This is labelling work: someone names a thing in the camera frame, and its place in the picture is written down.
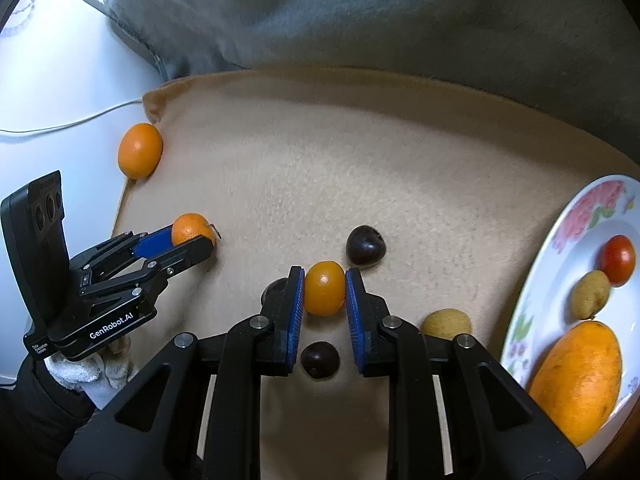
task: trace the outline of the small orange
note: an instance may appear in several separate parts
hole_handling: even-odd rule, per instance
[[[146,178],[154,172],[161,155],[162,137],[158,129],[151,124],[136,124],[120,141],[118,166],[129,178]]]
[[[342,267],[319,262],[305,276],[305,309],[317,316],[331,316],[340,310],[346,294]]]
[[[216,244],[216,236],[211,225],[204,216],[198,213],[186,213],[178,216],[174,225],[171,227],[171,243],[176,246],[191,240],[198,235],[204,235],[209,238],[213,244]]]

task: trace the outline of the cherry tomato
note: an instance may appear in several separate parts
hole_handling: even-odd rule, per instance
[[[636,268],[636,250],[629,238],[616,235],[602,248],[600,269],[607,275],[611,285],[621,286]]]
[[[305,276],[305,309],[317,316],[331,316],[340,310],[346,294],[342,267],[319,262]]]

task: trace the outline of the floral plate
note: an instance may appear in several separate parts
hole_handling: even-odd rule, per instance
[[[569,294],[587,272],[598,268],[602,246],[625,235],[640,251],[640,183],[624,175],[595,180],[574,197],[547,235],[516,304],[500,363],[525,387],[541,356],[578,320],[571,314]],[[613,288],[597,320],[615,332],[622,350],[622,386],[607,423],[580,452],[587,464],[607,447],[624,422],[623,407],[634,396],[640,378],[640,271]]]

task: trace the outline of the white table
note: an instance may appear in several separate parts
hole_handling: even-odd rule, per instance
[[[81,0],[35,0],[28,24],[0,37],[0,75],[0,128],[9,130],[72,122],[161,83]],[[60,170],[70,255],[109,238],[126,182],[116,163],[118,143],[145,120],[142,106],[133,105],[55,134],[0,137],[0,198]],[[0,237],[0,382],[15,377],[26,355],[29,323]]]

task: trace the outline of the red tomato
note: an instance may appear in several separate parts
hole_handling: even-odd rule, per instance
[[[636,250],[629,238],[616,235],[602,248],[600,269],[611,285],[621,286],[628,282],[636,268]]]

